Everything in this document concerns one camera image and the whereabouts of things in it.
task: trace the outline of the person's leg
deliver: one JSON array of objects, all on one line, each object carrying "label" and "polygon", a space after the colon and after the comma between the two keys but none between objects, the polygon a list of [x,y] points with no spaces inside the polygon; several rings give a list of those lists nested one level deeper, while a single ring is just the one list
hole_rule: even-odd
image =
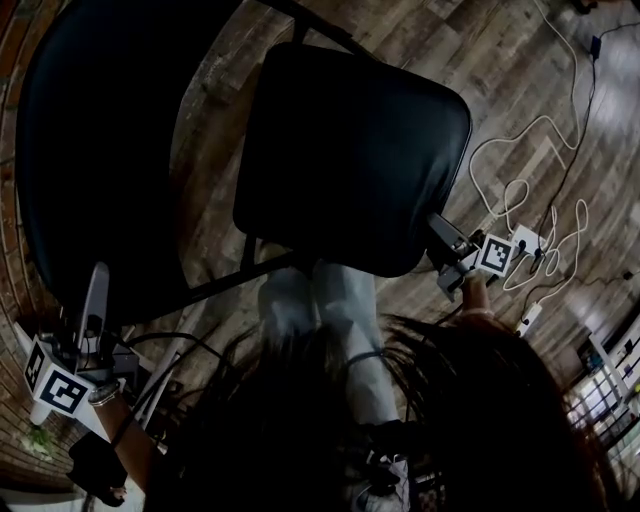
[{"label": "person's leg", "polygon": [[263,338],[271,342],[310,332],[315,313],[309,279],[295,268],[272,272],[258,292],[258,312]]},{"label": "person's leg", "polygon": [[[382,349],[371,274],[320,261],[313,272],[313,292],[320,320],[340,337],[347,360]],[[398,419],[391,378],[378,357],[351,366],[347,399],[358,423]]]}]

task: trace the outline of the black folding chair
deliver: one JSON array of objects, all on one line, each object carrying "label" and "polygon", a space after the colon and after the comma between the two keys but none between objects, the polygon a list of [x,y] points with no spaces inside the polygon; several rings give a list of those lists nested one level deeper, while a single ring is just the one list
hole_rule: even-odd
[{"label": "black folding chair", "polygon": [[[292,16],[295,31],[267,54],[247,128],[234,208],[245,255],[238,272],[189,289],[170,228],[172,133],[239,3],[75,0],[40,43],[19,105],[18,193],[31,255],[67,312],[82,311],[98,262],[117,327],[297,258],[387,277],[409,272],[425,250],[439,269],[460,260],[464,237],[438,214],[471,131],[463,100],[378,62],[296,3],[263,0]],[[309,28],[351,54],[302,44]],[[255,264],[256,238],[292,252]]]}]

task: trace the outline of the brick wall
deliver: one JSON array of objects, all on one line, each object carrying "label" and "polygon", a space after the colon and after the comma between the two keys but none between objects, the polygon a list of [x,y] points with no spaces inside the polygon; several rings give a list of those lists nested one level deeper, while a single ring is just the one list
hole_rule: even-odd
[{"label": "brick wall", "polygon": [[48,331],[55,321],[55,301],[30,261],[17,211],[14,151],[24,74],[38,42],[66,3],[0,0],[0,487],[20,490],[69,490],[65,473],[72,464],[67,451],[80,437],[72,422],[52,413],[43,425],[54,442],[51,460],[23,448],[31,399],[21,375],[25,355],[12,330],[15,320],[29,334]]}]

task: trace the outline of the wooden floor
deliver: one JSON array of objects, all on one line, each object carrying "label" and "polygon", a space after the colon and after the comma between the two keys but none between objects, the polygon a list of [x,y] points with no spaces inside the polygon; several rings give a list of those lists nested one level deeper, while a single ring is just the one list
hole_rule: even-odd
[{"label": "wooden floor", "polygon": [[[512,137],[535,116],[548,114],[570,140],[577,137],[569,94],[572,58],[544,24],[532,0],[310,0],[303,2],[354,36],[384,62],[455,90],[469,105],[474,133],[445,216],[462,231],[478,227],[505,236],[503,219],[492,223],[468,176],[468,158],[490,137]],[[640,20],[630,3],[602,5],[577,16],[568,1],[542,2],[550,20],[578,54],[576,102],[583,118],[591,87],[585,48],[591,36],[619,23]],[[211,48],[183,100],[174,133],[173,189],[179,200],[178,236],[185,273],[192,285],[238,268],[243,235],[231,211],[246,119],[265,52],[290,40],[292,21],[247,1]],[[333,47],[311,33],[309,44]],[[597,90],[589,130],[566,186],[556,201],[559,236],[575,229],[574,205],[589,204],[589,227],[581,240],[578,276],[619,277],[640,271],[640,27],[609,34],[597,63]],[[527,177],[531,195],[513,222],[537,226],[562,177],[561,163],[572,152],[550,125],[537,126],[520,143],[495,145],[478,160],[477,176],[490,204],[500,210],[504,186]],[[565,244],[561,268],[572,270],[573,242]],[[495,310],[508,325],[520,317],[534,284],[504,292],[490,289]],[[257,321],[256,292],[262,281],[247,283],[211,299],[196,332],[224,320],[216,344]],[[379,313],[433,321],[450,311],[433,273],[377,279]],[[575,281],[545,303],[529,331],[531,345],[553,364],[567,346],[579,346],[589,333],[605,338],[638,300],[640,276],[632,281]],[[547,290],[539,290],[530,301]],[[150,328],[174,328],[178,314]],[[160,345],[147,348],[150,357]],[[213,362],[194,359],[181,370],[189,387],[199,386]]]}]

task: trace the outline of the dark hair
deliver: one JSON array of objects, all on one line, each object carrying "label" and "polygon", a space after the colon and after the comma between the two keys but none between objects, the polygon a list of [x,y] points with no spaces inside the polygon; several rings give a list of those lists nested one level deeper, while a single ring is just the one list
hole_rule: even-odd
[{"label": "dark hair", "polygon": [[[623,507],[606,452],[572,429],[526,341],[480,317],[446,327],[393,318],[390,333],[379,356],[424,432],[409,459],[423,482],[414,498],[428,482],[438,510]],[[361,431],[345,399],[348,368],[324,327],[219,365],[155,466],[146,509],[348,510],[348,447]]]}]

